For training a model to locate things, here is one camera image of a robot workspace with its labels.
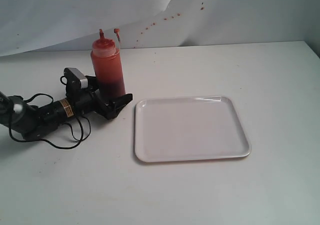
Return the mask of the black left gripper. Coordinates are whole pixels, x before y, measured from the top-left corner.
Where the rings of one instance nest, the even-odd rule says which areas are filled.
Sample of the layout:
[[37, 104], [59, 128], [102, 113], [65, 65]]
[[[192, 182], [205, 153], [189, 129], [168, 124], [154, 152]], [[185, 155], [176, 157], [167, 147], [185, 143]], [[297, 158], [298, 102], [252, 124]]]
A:
[[127, 93], [120, 97], [103, 99], [98, 95], [99, 83], [96, 76], [85, 76], [87, 79], [87, 88], [74, 89], [65, 85], [66, 99], [70, 103], [76, 115], [84, 115], [95, 112], [107, 120], [115, 119], [122, 109], [133, 100], [133, 94]]

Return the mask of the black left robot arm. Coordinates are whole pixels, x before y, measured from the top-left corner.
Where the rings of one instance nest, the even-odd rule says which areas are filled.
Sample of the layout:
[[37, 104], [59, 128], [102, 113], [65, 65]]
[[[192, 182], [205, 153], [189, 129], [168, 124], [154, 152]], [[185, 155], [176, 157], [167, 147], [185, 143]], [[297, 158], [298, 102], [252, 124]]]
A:
[[44, 138], [69, 120], [79, 119], [85, 114], [95, 112], [107, 120], [115, 119], [129, 104], [133, 95], [103, 100], [99, 94], [98, 80], [95, 76], [81, 73], [77, 68], [67, 67], [63, 71], [66, 97], [38, 107], [21, 96], [0, 95], [0, 123], [12, 131], [20, 133], [24, 141]]

